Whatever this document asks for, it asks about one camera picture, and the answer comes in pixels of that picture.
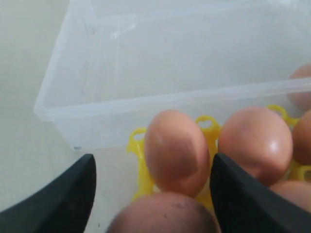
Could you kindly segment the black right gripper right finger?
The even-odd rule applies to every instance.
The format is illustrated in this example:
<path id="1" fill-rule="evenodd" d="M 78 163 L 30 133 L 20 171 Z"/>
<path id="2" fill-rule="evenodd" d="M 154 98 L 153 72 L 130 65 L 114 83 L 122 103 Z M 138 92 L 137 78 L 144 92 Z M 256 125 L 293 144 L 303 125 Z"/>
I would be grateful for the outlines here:
<path id="1" fill-rule="evenodd" d="M 211 199 L 224 233 L 309 233 L 311 215 L 271 191 L 230 157 L 215 154 Z"/>

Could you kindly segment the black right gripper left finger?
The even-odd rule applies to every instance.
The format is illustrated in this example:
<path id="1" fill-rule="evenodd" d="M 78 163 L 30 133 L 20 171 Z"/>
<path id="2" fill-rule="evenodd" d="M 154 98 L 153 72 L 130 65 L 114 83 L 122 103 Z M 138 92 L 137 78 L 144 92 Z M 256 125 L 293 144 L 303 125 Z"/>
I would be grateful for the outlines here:
<path id="1" fill-rule="evenodd" d="M 51 183 L 0 213 L 2 233 L 83 233 L 96 193 L 93 154 L 85 154 Z"/>

